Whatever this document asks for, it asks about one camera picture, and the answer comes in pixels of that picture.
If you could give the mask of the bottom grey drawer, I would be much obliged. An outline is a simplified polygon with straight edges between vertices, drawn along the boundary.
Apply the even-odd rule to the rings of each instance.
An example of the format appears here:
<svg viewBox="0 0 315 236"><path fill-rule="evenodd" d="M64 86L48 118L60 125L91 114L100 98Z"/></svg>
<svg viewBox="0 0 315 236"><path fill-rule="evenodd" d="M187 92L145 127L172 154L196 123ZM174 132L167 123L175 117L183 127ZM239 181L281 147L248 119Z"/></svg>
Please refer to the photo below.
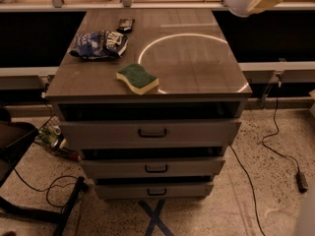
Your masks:
<svg viewBox="0 0 315 236"><path fill-rule="evenodd" d="M100 199L156 199L206 197L210 194L212 182L95 185L94 190Z"/></svg>

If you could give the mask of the grey drawer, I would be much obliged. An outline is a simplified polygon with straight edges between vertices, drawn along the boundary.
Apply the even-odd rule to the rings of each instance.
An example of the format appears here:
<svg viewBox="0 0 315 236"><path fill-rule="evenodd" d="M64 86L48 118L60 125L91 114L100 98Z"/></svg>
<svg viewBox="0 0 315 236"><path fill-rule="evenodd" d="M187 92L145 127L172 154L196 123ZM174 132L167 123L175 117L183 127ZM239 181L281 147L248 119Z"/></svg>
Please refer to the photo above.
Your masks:
<svg viewBox="0 0 315 236"><path fill-rule="evenodd" d="M156 199L206 197L210 194L212 182L95 185L94 190L100 199Z"/></svg>
<svg viewBox="0 0 315 236"><path fill-rule="evenodd" d="M184 177L218 175L221 157L84 160L82 168L91 179Z"/></svg>
<svg viewBox="0 0 315 236"><path fill-rule="evenodd" d="M70 148L195 148L233 143L239 119L62 122Z"/></svg>

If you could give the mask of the top grey drawer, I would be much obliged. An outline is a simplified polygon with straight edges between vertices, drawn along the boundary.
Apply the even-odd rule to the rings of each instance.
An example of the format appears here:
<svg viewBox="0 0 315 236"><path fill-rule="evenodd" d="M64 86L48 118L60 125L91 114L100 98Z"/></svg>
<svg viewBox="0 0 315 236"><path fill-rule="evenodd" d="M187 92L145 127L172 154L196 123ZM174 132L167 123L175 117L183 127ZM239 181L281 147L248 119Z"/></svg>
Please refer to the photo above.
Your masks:
<svg viewBox="0 0 315 236"><path fill-rule="evenodd" d="M233 143L239 119L62 122L70 148L195 148Z"/></svg>

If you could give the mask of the blue chip bag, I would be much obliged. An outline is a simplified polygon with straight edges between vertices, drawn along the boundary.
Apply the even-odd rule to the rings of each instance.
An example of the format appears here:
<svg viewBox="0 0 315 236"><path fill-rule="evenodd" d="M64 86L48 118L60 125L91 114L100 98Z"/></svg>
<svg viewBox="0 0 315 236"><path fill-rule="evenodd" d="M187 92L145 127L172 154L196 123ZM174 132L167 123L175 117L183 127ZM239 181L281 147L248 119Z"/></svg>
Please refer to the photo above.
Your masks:
<svg viewBox="0 0 315 236"><path fill-rule="evenodd" d="M80 33L75 37L69 54L88 60L120 57L127 48L126 34L100 30Z"/></svg>

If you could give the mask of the green and yellow sponge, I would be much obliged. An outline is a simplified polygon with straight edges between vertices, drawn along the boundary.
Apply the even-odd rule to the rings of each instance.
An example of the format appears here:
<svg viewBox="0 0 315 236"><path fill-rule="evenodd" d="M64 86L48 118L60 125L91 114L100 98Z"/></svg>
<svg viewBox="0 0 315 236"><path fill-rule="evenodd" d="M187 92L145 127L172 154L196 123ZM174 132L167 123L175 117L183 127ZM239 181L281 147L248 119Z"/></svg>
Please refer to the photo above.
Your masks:
<svg viewBox="0 0 315 236"><path fill-rule="evenodd" d="M143 95L159 85L157 77L139 64L130 64L116 72L116 79L124 82L135 94Z"/></svg>

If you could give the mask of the small black snack packet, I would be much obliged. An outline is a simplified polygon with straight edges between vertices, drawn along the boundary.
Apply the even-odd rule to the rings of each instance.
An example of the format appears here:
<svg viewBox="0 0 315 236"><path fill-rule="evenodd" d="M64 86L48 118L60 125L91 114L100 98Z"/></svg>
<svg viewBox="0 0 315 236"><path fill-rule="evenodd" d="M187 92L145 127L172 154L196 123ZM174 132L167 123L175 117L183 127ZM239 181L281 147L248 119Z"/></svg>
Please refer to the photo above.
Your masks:
<svg viewBox="0 0 315 236"><path fill-rule="evenodd" d="M134 19L121 19L116 30L121 33L131 32L133 30L134 23Z"/></svg>

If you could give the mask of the grey drawer cabinet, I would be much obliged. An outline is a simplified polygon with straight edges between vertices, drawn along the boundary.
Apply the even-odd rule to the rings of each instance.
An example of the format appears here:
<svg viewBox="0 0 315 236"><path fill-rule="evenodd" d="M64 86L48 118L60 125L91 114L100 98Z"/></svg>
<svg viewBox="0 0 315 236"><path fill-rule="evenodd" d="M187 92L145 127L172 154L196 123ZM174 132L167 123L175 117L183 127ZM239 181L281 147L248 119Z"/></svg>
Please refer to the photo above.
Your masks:
<svg viewBox="0 0 315 236"><path fill-rule="evenodd" d="M122 54L67 54L47 98L97 195L207 196L251 94L212 11L89 10L74 45L95 33Z"/></svg>

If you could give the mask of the middle grey drawer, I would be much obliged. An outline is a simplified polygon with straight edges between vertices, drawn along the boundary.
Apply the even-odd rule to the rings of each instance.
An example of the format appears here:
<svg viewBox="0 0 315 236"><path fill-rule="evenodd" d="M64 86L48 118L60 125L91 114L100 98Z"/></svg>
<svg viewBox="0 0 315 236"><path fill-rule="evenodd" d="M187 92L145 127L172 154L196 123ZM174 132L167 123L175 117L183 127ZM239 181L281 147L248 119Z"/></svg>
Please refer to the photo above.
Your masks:
<svg viewBox="0 0 315 236"><path fill-rule="evenodd" d="M221 157L84 160L82 168L91 179L184 177L218 175Z"/></svg>

